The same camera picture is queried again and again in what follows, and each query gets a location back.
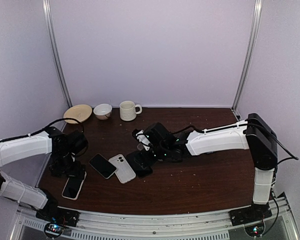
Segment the black phone with dark case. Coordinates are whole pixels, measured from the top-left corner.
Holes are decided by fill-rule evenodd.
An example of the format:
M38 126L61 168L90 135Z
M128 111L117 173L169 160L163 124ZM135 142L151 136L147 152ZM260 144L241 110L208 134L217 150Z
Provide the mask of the black phone with dark case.
M153 173L152 168L145 163L139 151L129 153L126 156L126 160L140 179L145 178Z

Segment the beige phone case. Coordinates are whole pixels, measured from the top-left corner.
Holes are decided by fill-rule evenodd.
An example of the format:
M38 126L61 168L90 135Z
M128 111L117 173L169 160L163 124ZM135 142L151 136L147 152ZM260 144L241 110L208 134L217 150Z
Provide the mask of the beige phone case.
M122 154L113 156L108 161L116 167L115 175L121 184L126 184L136 178L136 173Z

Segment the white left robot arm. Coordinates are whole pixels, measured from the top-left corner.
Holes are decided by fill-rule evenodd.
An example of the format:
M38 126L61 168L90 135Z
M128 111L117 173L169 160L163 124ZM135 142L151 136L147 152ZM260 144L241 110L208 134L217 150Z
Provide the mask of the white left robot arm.
M50 155L54 160L51 174L65 175L83 184L86 178L84 165L77 160L81 151L88 148L83 131L63 133L55 127L45 127L34 133L0 140L0 168L10 163L37 155ZM0 196L30 205L41 210L51 222L62 218L62 211L47 191L16 180L0 170Z

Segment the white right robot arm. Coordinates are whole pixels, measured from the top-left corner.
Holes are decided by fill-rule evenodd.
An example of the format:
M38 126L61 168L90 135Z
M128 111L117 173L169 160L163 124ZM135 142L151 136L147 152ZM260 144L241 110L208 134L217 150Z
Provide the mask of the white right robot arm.
M192 156L227 151L249 150L255 175L252 206L246 210L249 220L258 220L269 201L275 169L278 165L277 135L256 113L246 120L210 129L189 125L171 132L159 122L145 130L135 129L132 136L143 146L141 159L178 162Z

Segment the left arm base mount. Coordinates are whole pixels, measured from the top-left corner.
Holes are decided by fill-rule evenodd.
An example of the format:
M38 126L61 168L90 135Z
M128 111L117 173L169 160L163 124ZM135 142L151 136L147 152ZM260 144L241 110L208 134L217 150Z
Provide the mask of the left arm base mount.
M43 233L50 240L59 238L69 227L76 227L80 213L76 210L59 207L59 203L47 190L42 190L47 203L42 209L32 208L36 211L36 217L47 221L43 228Z

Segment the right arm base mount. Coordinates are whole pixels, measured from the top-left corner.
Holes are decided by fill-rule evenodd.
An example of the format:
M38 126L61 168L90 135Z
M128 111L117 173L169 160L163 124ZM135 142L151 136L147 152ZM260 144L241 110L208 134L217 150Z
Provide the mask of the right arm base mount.
M254 239L267 233L265 219L272 215L269 200L265 204L253 202L250 206L229 211L232 226L243 225L245 233Z

